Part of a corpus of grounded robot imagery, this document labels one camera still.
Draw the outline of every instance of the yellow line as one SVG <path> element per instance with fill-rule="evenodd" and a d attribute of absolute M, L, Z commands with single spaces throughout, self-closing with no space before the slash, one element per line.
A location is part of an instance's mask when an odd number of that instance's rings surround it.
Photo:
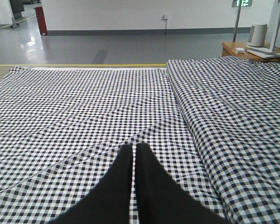
<path fill-rule="evenodd" d="M 31 17 L 28 17 L 28 18 L 25 18 L 25 19 L 20 20 L 20 21 L 17 21 L 16 23 L 18 23 L 18 22 L 23 22 L 23 21 L 25 21 L 25 20 L 27 20 L 27 19 L 31 19 L 31 18 L 33 18 L 33 17 L 36 17 L 36 15 L 31 16 Z M 6 27 L 9 27 L 9 26 L 11 26 L 11 25 L 6 25 L 6 26 L 3 26 L 3 27 L 0 27 L 0 29 L 6 28 Z"/>
<path fill-rule="evenodd" d="M 166 64 L 0 64 L 0 66 L 87 66 L 87 67 L 126 67 L 126 66 L 166 66 Z"/>

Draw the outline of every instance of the white stand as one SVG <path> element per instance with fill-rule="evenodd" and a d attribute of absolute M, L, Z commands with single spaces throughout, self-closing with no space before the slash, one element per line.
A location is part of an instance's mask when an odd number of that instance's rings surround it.
<path fill-rule="evenodd" d="M 275 30 L 274 30 L 274 33 L 273 33 L 272 41 L 270 43 L 270 47 L 269 48 L 248 49 L 247 52 L 252 53 L 256 56 L 262 57 L 262 58 L 277 58 L 277 57 L 280 57 L 280 53 L 277 53 L 277 52 L 274 51 L 276 39 L 277 39 L 278 33 L 279 33 L 279 29 L 280 29 L 280 10 L 279 10 L 278 19 L 276 21 L 276 27 L 275 27 Z"/>
<path fill-rule="evenodd" d="M 18 23 L 14 20 L 14 14 L 9 0 L 0 0 L 0 25 L 8 24 L 10 24 L 10 27 L 18 26 Z"/>

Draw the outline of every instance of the white wall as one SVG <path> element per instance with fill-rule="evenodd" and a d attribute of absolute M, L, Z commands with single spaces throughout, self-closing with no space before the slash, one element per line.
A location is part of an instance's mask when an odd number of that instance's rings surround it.
<path fill-rule="evenodd" d="M 232 0 L 42 0 L 48 30 L 130 30 L 234 27 Z M 242 8 L 239 27 L 268 23 L 273 0 Z"/>

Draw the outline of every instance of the red cabinet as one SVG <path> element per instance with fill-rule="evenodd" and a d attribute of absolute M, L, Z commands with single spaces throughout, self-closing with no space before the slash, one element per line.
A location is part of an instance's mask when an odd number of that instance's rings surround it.
<path fill-rule="evenodd" d="M 38 22 L 39 32 L 41 35 L 48 35 L 48 30 L 45 21 L 45 15 L 43 13 L 42 6 L 35 7 L 36 18 Z"/>

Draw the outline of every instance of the black and white checkered cloth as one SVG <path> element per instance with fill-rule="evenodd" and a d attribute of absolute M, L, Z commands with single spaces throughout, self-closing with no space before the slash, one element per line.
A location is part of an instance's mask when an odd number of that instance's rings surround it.
<path fill-rule="evenodd" d="M 99 182 L 121 145 L 141 142 L 225 217 L 164 71 L 12 68 L 0 81 L 0 223 L 54 219 Z"/>
<path fill-rule="evenodd" d="M 168 76 L 227 217 L 280 224 L 280 63 L 172 60 Z"/>

